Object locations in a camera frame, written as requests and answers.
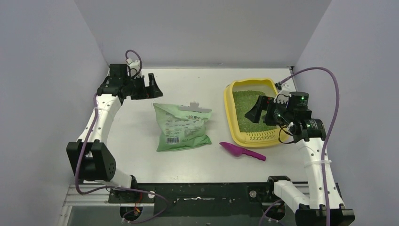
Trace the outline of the magenta plastic scoop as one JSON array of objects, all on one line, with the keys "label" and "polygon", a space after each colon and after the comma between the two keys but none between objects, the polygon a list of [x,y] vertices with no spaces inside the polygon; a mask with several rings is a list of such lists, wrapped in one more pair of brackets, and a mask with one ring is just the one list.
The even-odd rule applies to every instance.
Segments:
[{"label": "magenta plastic scoop", "polygon": [[256,158],[261,161],[266,161],[266,156],[259,154],[257,152],[248,150],[244,147],[236,146],[228,142],[220,142],[219,143],[227,152],[235,157],[240,157],[242,155],[247,155],[253,158]]}]

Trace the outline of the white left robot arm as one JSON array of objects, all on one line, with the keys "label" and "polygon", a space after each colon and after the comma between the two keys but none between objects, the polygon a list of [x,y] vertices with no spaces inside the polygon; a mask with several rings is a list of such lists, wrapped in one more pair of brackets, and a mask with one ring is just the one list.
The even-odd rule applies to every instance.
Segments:
[{"label": "white left robot arm", "polygon": [[126,64],[110,64],[108,73],[93,97],[93,111],[77,141],[66,147],[68,159],[79,180],[94,181],[107,188],[121,190],[127,202],[139,197],[134,176],[122,172],[107,147],[107,139],[118,110],[125,99],[142,100],[162,97],[155,76],[133,75]]}]

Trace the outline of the white bag sealing clip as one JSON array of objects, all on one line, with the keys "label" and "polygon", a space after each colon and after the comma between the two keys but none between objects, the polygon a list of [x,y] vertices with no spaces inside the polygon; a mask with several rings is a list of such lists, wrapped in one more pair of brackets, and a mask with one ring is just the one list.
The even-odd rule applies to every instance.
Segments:
[{"label": "white bag sealing clip", "polygon": [[189,105],[180,105],[178,106],[180,111],[191,111],[191,112],[199,112],[199,113],[210,113],[212,112],[209,108],[200,107],[198,102],[190,102]]}]

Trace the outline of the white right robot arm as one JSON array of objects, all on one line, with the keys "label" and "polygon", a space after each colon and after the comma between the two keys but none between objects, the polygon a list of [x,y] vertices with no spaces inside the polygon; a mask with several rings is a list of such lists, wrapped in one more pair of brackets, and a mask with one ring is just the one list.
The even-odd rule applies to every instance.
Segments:
[{"label": "white right robot arm", "polygon": [[304,162],[309,195],[299,191],[286,176],[270,176],[264,194],[270,201],[281,199],[294,213],[298,226],[349,226],[354,211],[345,207],[330,168],[326,151],[327,134],[323,122],[312,118],[309,94],[290,92],[286,101],[259,96],[245,117],[259,123],[287,129]]}]

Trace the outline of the green cat litter bag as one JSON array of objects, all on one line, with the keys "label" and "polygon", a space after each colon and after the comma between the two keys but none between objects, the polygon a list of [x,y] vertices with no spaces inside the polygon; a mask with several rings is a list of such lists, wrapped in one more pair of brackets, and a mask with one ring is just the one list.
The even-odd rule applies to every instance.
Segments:
[{"label": "green cat litter bag", "polygon": [[212,112],[180,111],[175,104],[154,103],[156,121],[161,130],[157,152],[177,151],[212,144],[206,122]]}]

